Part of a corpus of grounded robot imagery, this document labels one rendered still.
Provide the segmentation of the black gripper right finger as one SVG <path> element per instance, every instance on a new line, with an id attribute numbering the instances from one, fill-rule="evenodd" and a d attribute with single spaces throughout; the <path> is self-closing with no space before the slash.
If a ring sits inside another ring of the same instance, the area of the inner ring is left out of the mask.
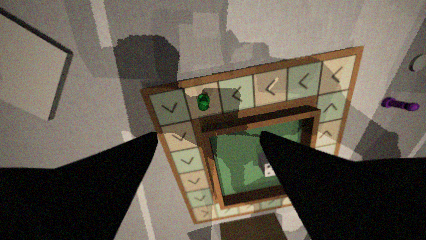
<path id="1" fill-rule="evenodd" d="M 267 131 L 259 141 L 311 240 L 354 240 L 396 185 L 426 183 L 426 157 L 353 161 Z"/>

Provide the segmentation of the grey die with black pips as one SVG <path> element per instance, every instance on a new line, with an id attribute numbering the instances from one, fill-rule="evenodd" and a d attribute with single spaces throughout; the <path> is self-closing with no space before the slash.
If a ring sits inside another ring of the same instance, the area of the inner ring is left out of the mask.
<path id="1" fill-rule="evenodd" d="M 275 172 L 273 171 L 270 163 L 268 162 L 264 152 L 258 153 L 258 165 L 259 165 L 259 167 L 260 167 L 260 169 L 263 172 L 265 177 L 276 175 Z"/>

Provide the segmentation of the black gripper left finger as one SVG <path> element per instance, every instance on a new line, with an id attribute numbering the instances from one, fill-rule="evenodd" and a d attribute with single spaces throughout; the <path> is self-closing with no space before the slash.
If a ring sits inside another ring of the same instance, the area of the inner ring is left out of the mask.
<path id="1" fill-rule="evenodd" d="M 54 169 L 0 167 L 0 215 L 41 240 L 114 240 L 157 144 L 149 132 Z"/>

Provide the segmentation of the green game pawn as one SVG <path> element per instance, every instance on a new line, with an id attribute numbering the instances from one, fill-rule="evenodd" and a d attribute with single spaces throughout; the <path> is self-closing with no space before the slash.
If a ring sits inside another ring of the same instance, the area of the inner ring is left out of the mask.
<path id="1" fill-rule="evenodd" d="M 197 103 L 198 103 L 198 108 L 201 111 L 206 111 L 209 107 L 210 99 L 206 94 L 201 94 L 199 95 L 197 99 Z"/>

